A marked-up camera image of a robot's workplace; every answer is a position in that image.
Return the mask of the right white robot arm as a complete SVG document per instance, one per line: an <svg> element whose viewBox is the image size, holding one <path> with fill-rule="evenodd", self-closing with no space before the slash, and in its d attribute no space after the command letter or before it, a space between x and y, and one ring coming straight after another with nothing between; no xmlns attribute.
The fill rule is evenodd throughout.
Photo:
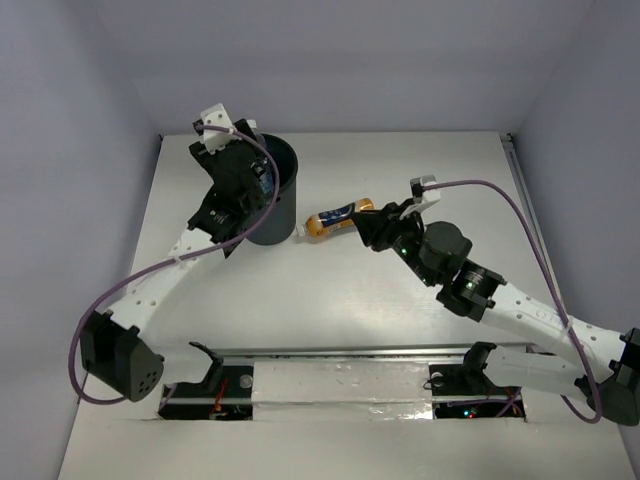
<svg viewBox="0 0 640 480"><path fill-rule="evenodd" d="M356 213L353 221L365 246L393 250L425 286L438 287L436 299L446 310L544 349L521 354L476 343L460 368L468 390L528 387L584 401L619 425L638 425L638 329L620 333L562 321L556 309L469 260L472 243L452 223L425 224L395 203Z"/></svg>

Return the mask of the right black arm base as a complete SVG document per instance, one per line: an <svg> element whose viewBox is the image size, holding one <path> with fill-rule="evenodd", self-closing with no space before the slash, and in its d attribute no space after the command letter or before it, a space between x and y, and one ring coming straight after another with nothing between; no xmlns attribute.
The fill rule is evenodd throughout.
<svg viewBox="0 0 640 480"><path fill-rule="evenodd" d="M429 366L429 378L423 388L436 396L502 396L514 394L518 387L498 386L492 382L484 370L488 366L490 353L497 345L489 342L476 342L464 355L461 364L435 364Z"/></svg>

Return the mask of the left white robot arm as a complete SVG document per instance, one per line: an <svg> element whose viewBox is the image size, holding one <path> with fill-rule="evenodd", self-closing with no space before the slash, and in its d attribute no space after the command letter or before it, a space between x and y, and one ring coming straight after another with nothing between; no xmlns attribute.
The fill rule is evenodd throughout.
<svg viewBox="0 0 640 480"><path fill-rule="evenodd" d="M277 204L281 175L254 121L231 121L215 106L193 127L199 138L189 151L211 188L164 260L121 280L81 316L68 375L87 403L138 402L155 388L165 359L148 336L149 326L182 289L259 229Z"/></svg>

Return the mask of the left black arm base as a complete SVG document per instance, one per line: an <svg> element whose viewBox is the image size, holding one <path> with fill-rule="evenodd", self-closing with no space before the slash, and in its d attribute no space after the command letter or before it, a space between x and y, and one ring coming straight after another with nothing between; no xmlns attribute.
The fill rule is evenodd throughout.
<svg viewBox="0 0 640 480"><path fill-rule="evenodd" d="M211 396L218 393L223 382L224 359L208 346L190 341L189 346L207 356L206 362L196 362L194 358L182 359L177 363L186 370L171 382L166 383L167 390L162 394L158 410L162 410L175 396L192 398L201 395Z"/></svg>

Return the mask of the red label clear bottle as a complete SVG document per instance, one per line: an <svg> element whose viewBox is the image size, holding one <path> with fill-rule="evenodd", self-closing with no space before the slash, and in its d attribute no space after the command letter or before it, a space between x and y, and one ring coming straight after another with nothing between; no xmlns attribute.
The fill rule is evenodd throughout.
<svg viewBox="0 0 640 480"><path fill-rule="evenodd" d="M247 124L251 130L251 133L255 137L255 140L264 148L267 149L267 144L264 136L257 129L257 123L253 119L247 119ZM274 177L273 177L273 168L271 162L267 159L266 156L262 156L262 166L264 172L260 176L260 184L263 192L269 198L273 196L274 190Z"/></svg>

